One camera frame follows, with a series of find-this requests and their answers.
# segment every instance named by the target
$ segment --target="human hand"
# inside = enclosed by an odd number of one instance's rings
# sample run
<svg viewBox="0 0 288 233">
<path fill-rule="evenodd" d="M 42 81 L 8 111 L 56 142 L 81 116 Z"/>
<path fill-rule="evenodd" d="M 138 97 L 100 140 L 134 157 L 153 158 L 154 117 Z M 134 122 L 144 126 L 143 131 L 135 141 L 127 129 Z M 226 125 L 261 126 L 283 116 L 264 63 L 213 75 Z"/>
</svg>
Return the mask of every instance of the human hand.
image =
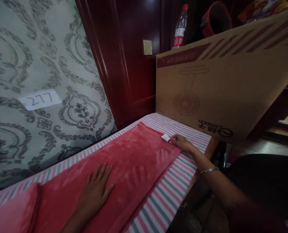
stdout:
<svg viewBox="0 0 288 233">
<path fill-rule="evenodd" d="M 112 170 L 112 166 L 106 169 L 106 163 L 102 166 L 100 172 L 100 165 L 96 168 L 93 176 L 91 177 L 91 172 L 89 173 L 86 184 L 83 188 L 81 197 L 78 202 L 78 206 L 75 210 L 74 215 L 79 216 L 83 221 L 89 221 L 93 218 L 100 208 L 106 202 L 111 190 L 115 184 L 111 184 L 105 191 L 105 183 L 109 177 Z"/>
<path fill-rule="evenodd" d="M 171 145 L 178 146 L 186 152 L 191 152 L 195 148 L 195 146 L 191 142 L 189 142 L 185 137 L 181 135 L 174 134 L 173 138 L 175 138 L 176 141 L 170 140 L 169 143 Z"/>
</svg>

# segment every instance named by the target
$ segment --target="cardboard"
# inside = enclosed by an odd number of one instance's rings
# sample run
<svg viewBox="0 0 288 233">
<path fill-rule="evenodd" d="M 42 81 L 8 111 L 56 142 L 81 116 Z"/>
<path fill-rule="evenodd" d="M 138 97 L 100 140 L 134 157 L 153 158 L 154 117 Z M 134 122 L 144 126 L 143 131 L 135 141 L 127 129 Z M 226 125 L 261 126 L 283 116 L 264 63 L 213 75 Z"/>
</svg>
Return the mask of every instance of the cardboard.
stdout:
<svg viewBox="0 0 288 233">
<path fill-rule="evenodd" d="M 288 10 L 156 59 L 157 113 L 240 142 L 288 84 Z"/>
</svg>

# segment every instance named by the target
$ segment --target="pink striped sheet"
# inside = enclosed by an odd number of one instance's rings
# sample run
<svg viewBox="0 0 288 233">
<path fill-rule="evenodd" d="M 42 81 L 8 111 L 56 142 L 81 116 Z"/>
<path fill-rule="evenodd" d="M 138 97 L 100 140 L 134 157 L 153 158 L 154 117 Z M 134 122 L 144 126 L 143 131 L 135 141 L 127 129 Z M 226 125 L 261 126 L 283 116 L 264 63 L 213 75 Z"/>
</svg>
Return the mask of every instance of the pink striped sheet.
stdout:
<svg viewBox="0 0 288 233">
<path fill-rule="evenodd" d="M 211 136 L 200 131 L 192 129 L 158 113 L 152 113 L 144 116 L 138 121 L 84 151 L 81 151 L 36 175 L 0 191 L 0 206 L 6 203 L 10 198 L 13 198 L 17 193 L 25 190 L 31 183 L 40 182 L 41 184 L 44 184 L 57 174 L 66 170 L 68 167 L 84 159 L 86 156 L 92 154 L 110 141 L 127 132 L 140 121 L 155 130 L 168 134 L 169 136 L 172 136 L 173 134 L 181 134 L 190 140 L 191 143 L 193 143 L 202 152 L 205 152 L 211 139 Z M 185 196 L 187 190 L 186 184 L 189 185 L 196 169 L 194 161 L 188 155 L 181 153 L 160 181 L 160 184 L 149 196 L 148 200 L 142 207 L 142 210 L 133 220 L 126 232 L 166 232 L 179 208 L 179 205 L 182 203 L 183 197 Z"/>
</svg>

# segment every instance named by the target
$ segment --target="bangle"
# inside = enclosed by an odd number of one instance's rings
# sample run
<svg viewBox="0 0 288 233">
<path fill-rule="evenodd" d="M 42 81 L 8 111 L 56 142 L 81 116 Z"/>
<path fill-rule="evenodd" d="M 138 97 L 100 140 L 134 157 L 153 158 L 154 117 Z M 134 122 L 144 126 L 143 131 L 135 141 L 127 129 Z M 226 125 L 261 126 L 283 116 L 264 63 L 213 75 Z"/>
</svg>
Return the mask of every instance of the bangle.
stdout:
<svg viewBox="0 0 288 233">
<path fill-rule="evenodd" d="M 208 172 L 212 172 L 212 171 L 215 171 L 215 170 L 219 170 L 219 168 L 218 167 L 214 167 L 214 168 L 211 168 L 211 169 L 207 169 L 207 170 L 204 170 L 204 171 L 202 171 L 202 172 L 200 172 L 200 174 L 201 173 L 208 173 Z"/>
</svg>

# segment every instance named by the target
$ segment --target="pink blanket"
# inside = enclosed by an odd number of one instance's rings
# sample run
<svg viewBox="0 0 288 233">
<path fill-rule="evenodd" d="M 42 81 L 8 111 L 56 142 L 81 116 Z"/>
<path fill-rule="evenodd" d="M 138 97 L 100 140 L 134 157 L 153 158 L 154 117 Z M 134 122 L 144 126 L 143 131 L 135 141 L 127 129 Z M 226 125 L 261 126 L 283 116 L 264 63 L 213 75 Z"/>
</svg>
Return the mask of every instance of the pink blanket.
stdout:
<svg viewBox="0 0 288 233">
<path fill-rule="evenodd" d="M 88 173 L 104 162 L 113 165 L 105 188 L 116 185 L 85 232 L 120 232 L 180 153 L 161 135 L 139 123 L 45 183 L 34 232 L 59 232 L 76 208 Z"/>
<path fill-rule="evenodd" d="M 31 233 L 39 207 L 39 185 L 33 183 L 0 206 L 0 232 Z"/>
</svg>

